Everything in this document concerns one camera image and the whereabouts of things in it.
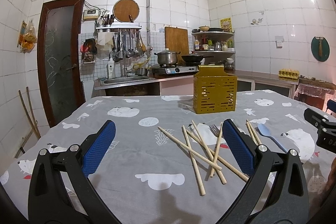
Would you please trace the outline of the person's right hand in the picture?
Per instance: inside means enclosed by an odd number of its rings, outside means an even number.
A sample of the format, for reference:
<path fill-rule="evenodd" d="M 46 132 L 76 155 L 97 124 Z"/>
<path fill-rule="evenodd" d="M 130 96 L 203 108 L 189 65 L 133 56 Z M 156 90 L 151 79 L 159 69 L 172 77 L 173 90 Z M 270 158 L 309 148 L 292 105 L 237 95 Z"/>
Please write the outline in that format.
<path fill-rule="evenodd" d="M 336 178 L 336 159 L 331 164 L 331 171 L 327 178 L 327 183 L 323 190 L 322 205 L 327 201 L 335 202 L 335 178 Z"/>

